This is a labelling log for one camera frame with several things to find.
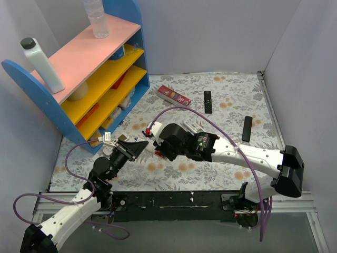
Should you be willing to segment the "black remote control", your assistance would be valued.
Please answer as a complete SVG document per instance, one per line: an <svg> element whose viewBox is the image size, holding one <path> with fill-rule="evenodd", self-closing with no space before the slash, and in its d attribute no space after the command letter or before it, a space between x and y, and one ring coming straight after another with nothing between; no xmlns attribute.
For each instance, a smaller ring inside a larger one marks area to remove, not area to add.
<svg viewBox="0 0 337 253"><path fill-rule="evenodd" d="M251 116L246 116L244 118L243 131L242 131L242 141L244 142L250 142L252 122L253 118Z"/></svg>

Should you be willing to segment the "slim white remote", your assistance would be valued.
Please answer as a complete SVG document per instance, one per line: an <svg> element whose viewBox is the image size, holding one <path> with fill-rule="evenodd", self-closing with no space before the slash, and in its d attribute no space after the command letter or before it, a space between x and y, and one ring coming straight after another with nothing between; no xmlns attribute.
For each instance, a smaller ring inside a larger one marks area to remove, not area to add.
<svg viewBox="0 0 337 253"><path fill-rule="evenodd" d="M147 146L145 147L145 150L150 152L153 155L156 155L157 157L166 160L166 157L161 154L160 151L155 150L155 146L152 145L151 143L148 143Z"/></svg>

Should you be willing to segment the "pile of small batteries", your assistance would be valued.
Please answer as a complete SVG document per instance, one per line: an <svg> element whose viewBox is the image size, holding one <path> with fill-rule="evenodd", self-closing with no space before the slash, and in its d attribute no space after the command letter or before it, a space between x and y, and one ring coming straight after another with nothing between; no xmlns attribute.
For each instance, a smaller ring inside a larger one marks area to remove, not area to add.
<svg viewBox="0 0 337 253"><path fill-rule="evenodd" d="M145 141L147 140L146 130L141 130L138 135L135 137L135 141Z"/></svg>

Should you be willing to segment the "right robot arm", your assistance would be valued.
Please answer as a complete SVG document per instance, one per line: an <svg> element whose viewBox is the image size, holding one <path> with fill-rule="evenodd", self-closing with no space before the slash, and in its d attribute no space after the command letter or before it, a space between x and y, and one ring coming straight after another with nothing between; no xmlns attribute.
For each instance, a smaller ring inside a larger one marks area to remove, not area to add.
<svg viewBox="0 0 337 253"><path fill-rule="evenodd" d="M151 127L154 146L173 161L182 155L194 161L230 163L263 173L258 183L246 183L238 196L243 209L253 208L261 199L276 194L299 198L302 195L304 162L297 148L268 150L247 145L237 146L219 135L199 132L192 134L175 123L164 126L155 122Z"/></svg>

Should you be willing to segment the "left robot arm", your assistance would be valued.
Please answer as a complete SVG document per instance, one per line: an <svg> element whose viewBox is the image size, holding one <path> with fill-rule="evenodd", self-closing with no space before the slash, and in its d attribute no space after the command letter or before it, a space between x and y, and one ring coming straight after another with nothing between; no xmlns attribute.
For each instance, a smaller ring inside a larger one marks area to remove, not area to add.
<svg viewBox="0 0 337 253"><path fill-rule="evenodd" d="M112 206L112 185L121 168L134 161L146 148L148 141L113 144L109 157L99 157L85 179L85 184L75 197L62 201L61 208L42 223L31 222L25 230L20 252L58 252L68 237L96 211L105 211Z"/></svg>

